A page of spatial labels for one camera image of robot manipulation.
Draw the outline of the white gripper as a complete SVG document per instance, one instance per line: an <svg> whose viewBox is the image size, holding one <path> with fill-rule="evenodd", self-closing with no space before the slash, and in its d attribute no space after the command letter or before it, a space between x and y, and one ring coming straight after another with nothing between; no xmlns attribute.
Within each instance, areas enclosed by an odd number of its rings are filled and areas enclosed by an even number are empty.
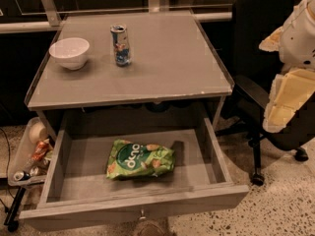
<svg viewBox="0 0 315 236"><path fill-rule="evenodd" d="M302 0L295 6L283 27L262 40L259 49L279 51L281 61L287 65L314 69L315 0ZM269 133L281 131L314 92L313 71L291 69L285 75L276 75L264 113L263 128Z"/></svg>

